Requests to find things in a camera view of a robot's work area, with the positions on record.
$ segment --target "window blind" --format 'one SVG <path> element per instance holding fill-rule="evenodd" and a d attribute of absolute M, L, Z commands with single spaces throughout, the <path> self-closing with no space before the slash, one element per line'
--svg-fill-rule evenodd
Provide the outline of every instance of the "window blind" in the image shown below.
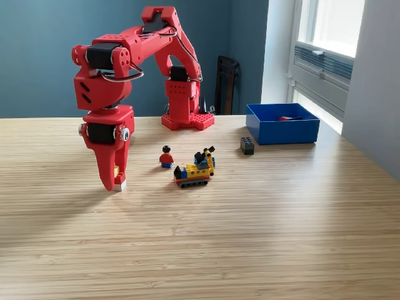
<path fill-rule="evenodd" d="M 298 45 L 294 47 L 294 56 L 323 71 L 333 73 L 348 80 L 351 79 L 353 62 L 350 60 L 334 56 L 323 50 L 316 54 L 312 49 Z"/>

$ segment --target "lego vehicle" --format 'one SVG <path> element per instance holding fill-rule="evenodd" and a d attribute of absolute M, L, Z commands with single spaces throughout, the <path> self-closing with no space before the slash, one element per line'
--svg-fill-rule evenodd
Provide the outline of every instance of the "lego vehicle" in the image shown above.
<path fill-rule="evenodd" d="M 194 155 L 194 163 L 187 164 L 186 167 L 176 166 L 174 179 L 180 188 L 191 188 L 193 186 L 206 186 L 210 176 L 214 176 L 215 159 L 211 154 L 214 147 L 204 148 L 204 152 L 197 152 Z"/>

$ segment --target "red base plate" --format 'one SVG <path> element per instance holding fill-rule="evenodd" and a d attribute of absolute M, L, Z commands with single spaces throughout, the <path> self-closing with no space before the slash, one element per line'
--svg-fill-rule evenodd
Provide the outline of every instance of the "red base plate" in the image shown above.
<path fill-rule="evenodd" d="M 171 120 L 168 114 L 164 114 L 161 117 L 163 125 L 168 127 L 170 130 L 177 130 L 179 128 L 196 128 L 198 130 L 205 130 L 215 122 L 213 114 L 195 114 L 193 120 L 188 123 L 177 123 Z"/>

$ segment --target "white tip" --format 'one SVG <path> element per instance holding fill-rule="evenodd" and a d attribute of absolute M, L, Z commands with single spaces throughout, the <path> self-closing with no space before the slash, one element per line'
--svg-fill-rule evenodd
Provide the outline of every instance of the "white tip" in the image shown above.
<path fill-rule="evenodd" d="M 114 185 L 114 191 L 117 191 L 117 192 L 123 191 L 124 188 L 126 188 L 126 179 L 122 184 L 115 184 Z"/>

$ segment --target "white wall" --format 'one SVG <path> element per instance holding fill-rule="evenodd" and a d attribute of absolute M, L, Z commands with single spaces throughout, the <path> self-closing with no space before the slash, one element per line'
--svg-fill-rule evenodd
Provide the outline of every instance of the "white wall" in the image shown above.
<path fill-rule="evenodd" d="M 269 0 L 261 103 L 285 103 L 296 0 Z"/>
<path fill-rule="evenodd" d="M 366 0 L 342 134 L 400 179 L 399 11 Z"/>

